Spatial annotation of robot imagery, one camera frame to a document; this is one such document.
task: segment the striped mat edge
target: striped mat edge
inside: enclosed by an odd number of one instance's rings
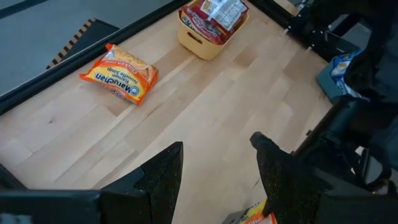
[[[56,66],[58,63],[62,61],[62,58],[68,53],[70,49],[75,45],[75,43],[79,40],[79,38],[87,31],[87,29],[95,22],[95,18],[88,19],[79,31],[69,40],[66,46],[55,56],[55,58],[51,61],[51,63],[46,67],[46,69],[50,69]]]

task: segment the wooden table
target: wooden table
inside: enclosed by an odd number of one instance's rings
[[[174,223],[221,223],[264,198],[250,135],[294,150],[330,108],[326,65],[249,4],[247,24],[212,61],[177,41],[177,13],[121,47],[160,70],[138,107],[78,74],[0,117],[0,163],[32,189],[98,189],[174,141],[184,165]]]

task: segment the black table edge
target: black table edge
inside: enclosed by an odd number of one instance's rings
[[[190,2],[189,0],[173,0],[170,3],[158,8],[154,12],[144,16],[132,24],[120,29],[112,35],[102,39],[101,41],[93,44],[85,50],[77,53],[76,55],[68,58],[57,66],[45,71],[39,76],[29,80],[18,86],[17,88],[0,96],[0,115],[13,109],[25,100],[40,93],[42,90],[53,85],[62,78],[68,76],[78,68],[84,66],[95,58],[99,57],[106,52],[105,45],[120,44],[128,38],[134,36],[146,27],[154,24],[168,14],[174,12],[184,4]]]

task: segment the orange noodle package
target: orange noodle package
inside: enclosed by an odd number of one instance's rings
[[[96,82],[115,95],[140,105],[155,85],[158,69],[113,44],[107,44],[108,53],[94,63],[93,68],[80,78]]]

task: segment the yellow basket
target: yellow basket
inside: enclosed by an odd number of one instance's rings
[[[246,13],[241,24],[238,25],[239,27],[224,44],[214,44],[206,38],[202,37],[200,34],[196,33],[187,25],[185,25],[181,21],[180,16],[178,16],[178,20],[180,21],[180,27],[178,28],[178,40],[184,47],[192,51],[198,57],[205,60],[211,60],[222,51],[222,49],[229,42],[229,40],[232,39],[232,37],[240,30],[240,28],[243,26],[243,24],[246,23],[248,19],[249,12]]]

